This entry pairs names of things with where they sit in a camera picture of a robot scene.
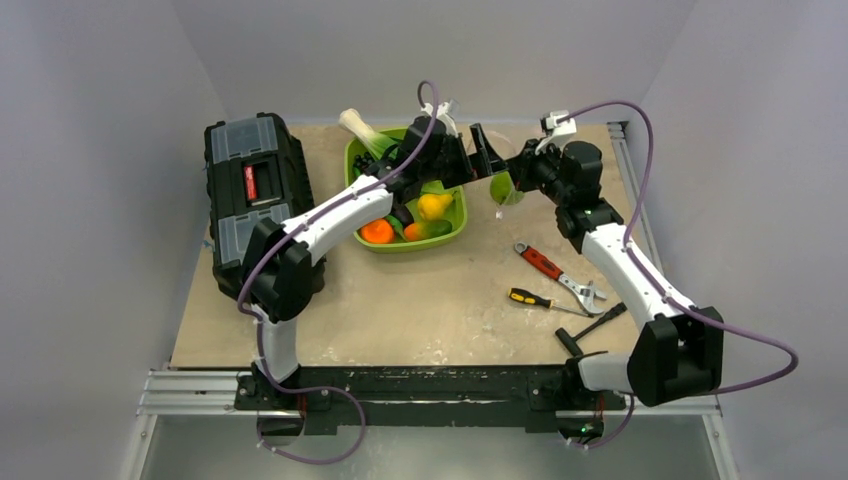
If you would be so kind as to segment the green toy lime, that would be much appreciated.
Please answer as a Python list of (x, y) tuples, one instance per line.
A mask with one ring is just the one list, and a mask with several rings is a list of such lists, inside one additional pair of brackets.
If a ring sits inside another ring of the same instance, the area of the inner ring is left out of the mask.
[(491, 199), (500, 206), (512, 206), (521, 202), (525, 193), (517, 189), (507, 171), (494, 175), (489, 185)]

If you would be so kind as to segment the clear zip top bag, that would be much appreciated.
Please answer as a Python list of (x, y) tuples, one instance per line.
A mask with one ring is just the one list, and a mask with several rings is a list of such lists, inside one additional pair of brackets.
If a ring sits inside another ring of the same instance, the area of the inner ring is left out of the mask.
[[(493, 149), (502, 158), (511, 158), (519, 152), (516, 144), (501, 132), (488, 130), (486, 135)], [(513, 185), (508, 172), (498, 173), (491, 178), (489, 194), (497, 205), (497, 219), (502, 219), (504, 217), (504, 211), (508, 207), (518, 204), (525, 197), (525, 193), (518, 191)]]

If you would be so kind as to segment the yellow toy pear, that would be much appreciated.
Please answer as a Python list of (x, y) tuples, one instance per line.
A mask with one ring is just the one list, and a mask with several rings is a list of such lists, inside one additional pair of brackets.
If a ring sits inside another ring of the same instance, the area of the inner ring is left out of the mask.
[(449, 193), (427, 193), (419, 197), (416, 208), (421, 220), (437, 221), (445, 217), (446, 211), (454, 202), (454, 196)]

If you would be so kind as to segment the orange toy tangerine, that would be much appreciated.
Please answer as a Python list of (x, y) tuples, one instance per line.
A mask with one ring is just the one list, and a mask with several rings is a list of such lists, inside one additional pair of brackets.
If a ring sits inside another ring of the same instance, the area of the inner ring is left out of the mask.
[(391, 244), (395, 240), (395, 230), (391, 223), (385, 218), (378, 218), (363, 226), (359, 235), (361, 238), (372, 244)]

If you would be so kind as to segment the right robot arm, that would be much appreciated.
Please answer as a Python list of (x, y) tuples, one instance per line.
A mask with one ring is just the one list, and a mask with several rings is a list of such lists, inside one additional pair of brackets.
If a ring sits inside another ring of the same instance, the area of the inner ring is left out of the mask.
[(601, 195), (602, 153), (572, 141), (537, 151), (527, 142), (507, 162), (517, 190), (538, 190), (555, 205), (557, 227), (606, 278), (626, 305), (639, 336), (628, 354), (596, 352), (566, 363), (564, 399), (584, 407), (600, 391), (630, 393), (646, 406), (708, 394), (722, 376), (723, 319), (713, 307), (674, 298), (638, 246), (626, 239), (622, 216)]

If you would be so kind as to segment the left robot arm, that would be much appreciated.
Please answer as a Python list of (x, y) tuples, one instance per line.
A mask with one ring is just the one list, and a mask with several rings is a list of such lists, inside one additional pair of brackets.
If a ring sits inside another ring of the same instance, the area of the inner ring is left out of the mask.
[(257, 355), (264, 376), (259, 395), (272, 408), (284, 409), (297, 399), (297, 317), (313, 296), (313, 269), (345, 237), (386, 217), (421, 195), (425, 184), (454, 188), (508, 169), (488, 144), (478, 124), (471, 127), (475, 150), (466, 151), (453, 118), (426, 105), (400, 140), (368, 125), (353, 108), (339, 124), (374, 158), (349, 186), (304, 214), (266, 228), (248, 251), (255, 257), (237, 297), (239, 310), (253, 316)]

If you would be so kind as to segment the green plastic tray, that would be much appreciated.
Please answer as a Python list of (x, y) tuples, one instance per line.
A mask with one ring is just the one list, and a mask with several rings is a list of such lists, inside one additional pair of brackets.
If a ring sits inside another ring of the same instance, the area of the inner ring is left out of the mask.
[[(406, 127), (391, 127), (378, 130), (380, 133), (395, 139), (402, 140)], [(356, 138), (350, 140), (344, 153), (344, 178), (345, 186), (353, 183), (354, 180), (361, 174), (357, 166), (357, 161), (362, 164), (360, 159), (368, 156), (370, 152)], [(441, 214), (436, 220), (427, 220), (422, 217), (418, 209), (418, 200), (421, 197), (426, 200), (435, 197), (451, 197), (451, 202), (446, 204)], [(407, 226), (399, 220), (399, 217), (392, 214), (384, 218), (384, 222), (377, 222), (382, 226), (388, 224), (392, 226), (394, 236), (389, 243), (373, 243), (369, 240), (371, 236), (362, 237), (362, 228), (356, 231), (354, 238), (366, 249), (380, 254), (408, 253), (435, 248), (444, 245), (454, 240), (459, 233), (467, 225), (467, 201), (463, 187), (457, 186), (446, 188), (440, 181), (431, 181), (422, 185), (420, 195), (413, 198), (405, 204), (406, 209), (411, 215), (412, 222)]]

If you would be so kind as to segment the toy mango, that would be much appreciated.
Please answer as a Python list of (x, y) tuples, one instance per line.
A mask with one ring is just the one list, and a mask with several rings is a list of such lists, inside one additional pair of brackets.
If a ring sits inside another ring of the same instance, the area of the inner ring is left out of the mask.
[(403, 235), (408, 242), (419, 242), (448, 235), (453, 231), (450, 221), (416, 221), (403, 229)]

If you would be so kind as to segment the toy eggplant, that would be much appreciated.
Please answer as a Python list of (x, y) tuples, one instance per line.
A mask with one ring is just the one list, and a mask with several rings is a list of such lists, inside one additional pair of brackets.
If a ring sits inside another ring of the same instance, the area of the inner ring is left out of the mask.
[(415, 218), (406, 205), (393, 205), (390, 211), (390, 216), (395, 220), (395, 223), (401, 228), (406, 228), (408, 225), (415, 222)]

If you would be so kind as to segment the black toy grapes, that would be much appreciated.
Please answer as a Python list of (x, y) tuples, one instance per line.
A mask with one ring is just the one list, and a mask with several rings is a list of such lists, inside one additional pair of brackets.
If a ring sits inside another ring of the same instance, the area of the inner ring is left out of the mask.
[(357, 154), (353, 157), (352, 160), (352, 173), (355, 177), (358, 177), (361, 174), (364, 174), (367, 169), (376, 162), (374, 157), (370, 152), (364, 152), (363, 154)]

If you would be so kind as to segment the yellow black screwdriver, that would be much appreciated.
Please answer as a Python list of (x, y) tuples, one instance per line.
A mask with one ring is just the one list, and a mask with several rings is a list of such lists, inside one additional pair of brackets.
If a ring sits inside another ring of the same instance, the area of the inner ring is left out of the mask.
[(592, 317), (591, 314), (586, 313), (582, 310), (559, 305), (551, 299), (541, 297), (535, 293), (521, 288), (510, 288), (508, 292), (508, 297), (511, 300), (524, 305), (536, 306), (548, 310), (560, 310), (587, 318)]

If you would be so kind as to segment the red adjustable wrench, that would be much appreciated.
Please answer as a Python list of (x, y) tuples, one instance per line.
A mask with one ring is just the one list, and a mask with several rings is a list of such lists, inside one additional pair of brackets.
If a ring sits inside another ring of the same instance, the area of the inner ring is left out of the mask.
[(607, 296), (600, 290), (597, 290), (594, 283), (590, 281), (588, 284), (580, 284), (569, 277), (560, 267), (548, 259), (546, 256), (538, 252), (529, 244), (517, 242), (514, 245), (515, 251), (529, 264), (547, 277), (555, 280), (570, 290), (574, 295), (581, 308), (590, 315), (600, 315), (604, 310), (595, 304), (596, 299), (605, 301)]

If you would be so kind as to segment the toy leek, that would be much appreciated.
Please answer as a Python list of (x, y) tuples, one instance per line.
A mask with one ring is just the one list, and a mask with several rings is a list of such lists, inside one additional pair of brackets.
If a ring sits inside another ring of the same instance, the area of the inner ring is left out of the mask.
[(338, 124), (353, 134), (375, 160), (396, 157), (399, 141), (372, 128), (356, 109), (343, 110), (339, 114)]

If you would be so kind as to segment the black hammer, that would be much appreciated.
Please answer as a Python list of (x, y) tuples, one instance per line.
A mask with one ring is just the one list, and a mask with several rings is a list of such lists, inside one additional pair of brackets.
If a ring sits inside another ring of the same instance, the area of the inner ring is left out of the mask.
[(576, 335), (571, 335), (564, 328), (558, 328), (554, 332), (554, 335), (559, 341), (559, 343), (572, 357), (580, 357), (584, 354), (584, 352), (580, 348), (578, 341), (587, 336), (588, 334), (592, 333), (599, 327), (623, 315), (627, 310), (627, 306), (623, 302), (619, 302), (617, 305), (609, 309), (607, 312), (603, 313), (593, 323), (588, 325), (582, 331), (578, 332)]

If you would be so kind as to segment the black toolbox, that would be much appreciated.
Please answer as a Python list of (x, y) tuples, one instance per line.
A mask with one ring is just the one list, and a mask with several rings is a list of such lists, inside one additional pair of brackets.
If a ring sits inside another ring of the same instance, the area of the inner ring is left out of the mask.
[(206, 127), (204, 162), (212, 272), (219, 290), (236, 299), (255, 224), (266, 217), (280, 223), (315, 207), (302, 143), (282, 117), (262, 112)]

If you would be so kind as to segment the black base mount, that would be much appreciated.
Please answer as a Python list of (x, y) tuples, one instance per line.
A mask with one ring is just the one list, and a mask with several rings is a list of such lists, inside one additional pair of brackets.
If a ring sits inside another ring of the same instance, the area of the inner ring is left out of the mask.
[(307, 435), (340, 426), (508, 427), (601, 436), (603, 414), (626, 409), (612, 392), (575, 390), (565, 368), (550, 365), (299, 368), (274, 388), (257, 367), (237, 378), (234, 407), (263, 416), (292, 413)]

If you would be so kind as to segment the aluminium frame rail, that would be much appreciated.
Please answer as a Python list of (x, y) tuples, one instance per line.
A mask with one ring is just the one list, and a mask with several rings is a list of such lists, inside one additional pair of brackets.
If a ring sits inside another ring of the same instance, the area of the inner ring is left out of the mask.
[[(574, 139), (574, 126), (545, 120), (544, 137), (499, 155), (480, 125), (473, 149), (446, 121), (418, 118), (366, 138), (346, 168), (346, 187), (316, 204), (304, 151), (281, 119), (220, 122), (204, 134), (213, 275), (252, 318), (258, 354), (248, 368), (158, 371), (141, 403), (147, 415), (210, 410), (254, 416), (258, 447), (283, 456), (280, 437), (333, 435), (342, 426), (517, 428), (558, 433), (571, 447), (603, 446), (602, 403), (629, 411), (720, 390), (725, 324), (665, 282), (601, 194), (601, 151)], [(308, 367), (295, 354), (296, 321), (324, 285), (325, 256), (372, 220), (412, 227), (404, 217), (428, 184), (461, 192), (504, 176), (556, 207), (558, 230), (620, 297), (639, 336), (627, 355), (585, 353), (564, 337), (561, 365)]]

